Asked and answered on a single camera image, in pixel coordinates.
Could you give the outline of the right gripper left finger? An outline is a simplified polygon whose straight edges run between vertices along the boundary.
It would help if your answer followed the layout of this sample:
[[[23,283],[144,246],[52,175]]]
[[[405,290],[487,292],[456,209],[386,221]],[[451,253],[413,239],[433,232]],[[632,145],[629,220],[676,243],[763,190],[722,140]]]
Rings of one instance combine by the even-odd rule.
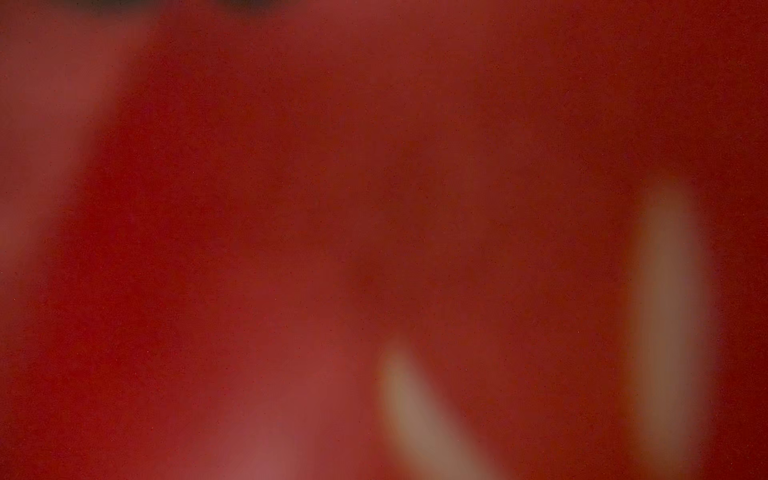
[[[411,479],[502,479],[495,462],[400,345],[384,350],[380,404],[387,443]]]

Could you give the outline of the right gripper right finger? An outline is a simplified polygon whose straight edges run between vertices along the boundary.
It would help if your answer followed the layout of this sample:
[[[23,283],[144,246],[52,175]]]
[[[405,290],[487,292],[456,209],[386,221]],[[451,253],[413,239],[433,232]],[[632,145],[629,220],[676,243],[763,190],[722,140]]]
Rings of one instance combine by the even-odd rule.
[[[632,255],[629,406],[645,474],[698,474],[709,433],[715,322],[695,199],[677,180],[645,192]]]

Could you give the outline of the red white paper bag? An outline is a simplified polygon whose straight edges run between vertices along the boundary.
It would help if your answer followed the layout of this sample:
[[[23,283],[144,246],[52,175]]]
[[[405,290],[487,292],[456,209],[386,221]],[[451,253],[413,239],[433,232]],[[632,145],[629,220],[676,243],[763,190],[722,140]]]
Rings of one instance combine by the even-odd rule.
[[[698,474],[632,451],[663,178],[711,276]],[[502,479],[765,478],[766,3],[2,3],[3,478],[411,479],[395,344]]]

